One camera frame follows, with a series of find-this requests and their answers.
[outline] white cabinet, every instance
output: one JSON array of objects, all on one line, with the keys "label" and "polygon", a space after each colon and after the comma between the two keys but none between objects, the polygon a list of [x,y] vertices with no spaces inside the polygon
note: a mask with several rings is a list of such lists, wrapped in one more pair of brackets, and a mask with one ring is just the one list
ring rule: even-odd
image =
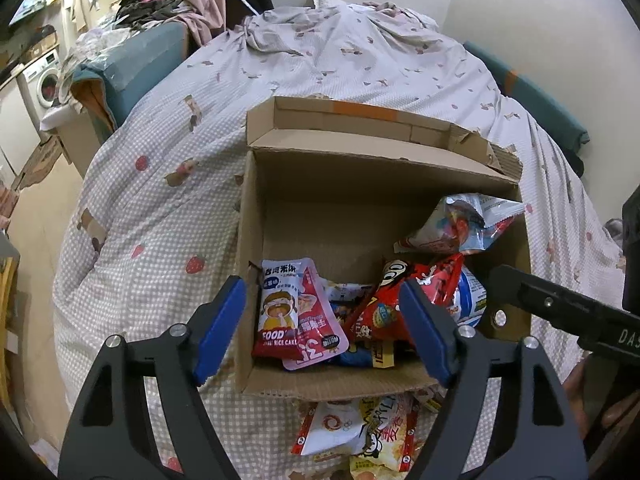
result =
[{"label": "white cabinet", "polygon": [[40,143],[18,83],[13,78],[0,89],[0,148],[16,174]]}]

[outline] white fabric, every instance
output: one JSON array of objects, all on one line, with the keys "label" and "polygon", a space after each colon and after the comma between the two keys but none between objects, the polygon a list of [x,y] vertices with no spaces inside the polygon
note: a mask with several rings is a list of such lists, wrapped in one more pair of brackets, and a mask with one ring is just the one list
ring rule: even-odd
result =
[{"label": "white fabric", "polygon": [[[234,176],[244,167],[245,113],[274,94],[407,110],[513,145],[524,164],[532,272],[620,306],[620,250],[558,147],[522,106],[500,95],[480,60],[416,12],[316,2],[316,9],[270,10],[213,39],[150,91],[97,153],[54,284],[56,351],[71,403],[108,335],[159,335],[186,321],[232,272],[241,181]],[[171,173],[178,177],[166,178]],[[86,208],[107,233],[99,256],[85,229],[76,227]],[[143,249],[134,252],[137,246]],[[194,256],[204,268],[189,274]],[[532,332],[564,378],[580,356],[575,338],[539,319]],[[292,470],[307,474],[332,465],[291,456],[300,423],[294,403],[236,394],[233,374],[228,355],[201,394],[242,478],[285,478]],[[490,407],[495,384],[489,393]],[[167,459],[172,446],[151,382],[148,400]],[[425,416],[422,423],[432,420]],[[486,412],[470,466],[482,460],[491,424]]]}]

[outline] cardboard box flap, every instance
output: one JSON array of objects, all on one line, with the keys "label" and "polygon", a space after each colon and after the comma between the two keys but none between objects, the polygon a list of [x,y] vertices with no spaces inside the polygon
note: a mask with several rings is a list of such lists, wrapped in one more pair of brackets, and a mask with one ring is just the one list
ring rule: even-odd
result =
[{"label": "cardboard box flap", "polygon": [[[322,134],[314,136],[313,130],[322,131]],[[368,138],[363,142],[340,134]],[[252,148],[386,156],[430,164],[434,154],[416,150],[415,145],[420,144],[457,153],[516,182],[522,176],[522,164],[516,155],[483,139],[478,133],[441,119],[360,103],[271,98],[247,112],[246,140]],[[412,146],[396,146],[401,143],[390,140],[402,140]],[[438,156],[446,158],[442,152]],[[447,162],[451,160],[441,160],[438,165],[444,166]],[[477,166],[470,171],[484,173]]]}]

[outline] orange tape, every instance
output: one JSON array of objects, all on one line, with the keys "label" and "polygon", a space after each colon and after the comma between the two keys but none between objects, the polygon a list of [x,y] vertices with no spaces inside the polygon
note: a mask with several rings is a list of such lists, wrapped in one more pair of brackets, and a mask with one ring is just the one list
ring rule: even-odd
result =
[{"label": "orange tape", "polygon": [[518,73],[515,70],[509,70],[507,75],[504,77],[504,92],[508,96],[511,95],[513,91],[513,85],[518,80]]},{"label": "orange tape", "polygon": [[335,101],[334,114],[349,115],[354,117],[366,117],[369,119],[380,119],[383,121],[397,121],[398,110],[383,108],[380,106],[363,105],[360,103],[346,103]]}]

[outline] open box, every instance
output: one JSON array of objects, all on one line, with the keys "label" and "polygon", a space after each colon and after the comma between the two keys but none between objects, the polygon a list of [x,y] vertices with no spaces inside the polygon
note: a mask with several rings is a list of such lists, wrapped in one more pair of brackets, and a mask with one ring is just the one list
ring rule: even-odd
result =
[{"label": "open box", "polygon": [[[281,362],[252,358],[258,267],[265,258],[309,256],[334,282],[377,283],[385,259],[398,257],[393,243],[424,224],[442,196],[482,192],[519,200],[516,156],[447,121],[319,99],[271,98],[247,113],[246,135],[236,273],[248,288],[237,333],[236,389],[338,400],[433,384],[418,359],[388,369],[319,364],[287,372]],[[524,218],[468,261],[481,281],[503,263],[529,272]],[[500,328],[491,322],[499,309],[507,316]],[[479,329],[517,340],[529,326],[524,311],[489,304]]]}]

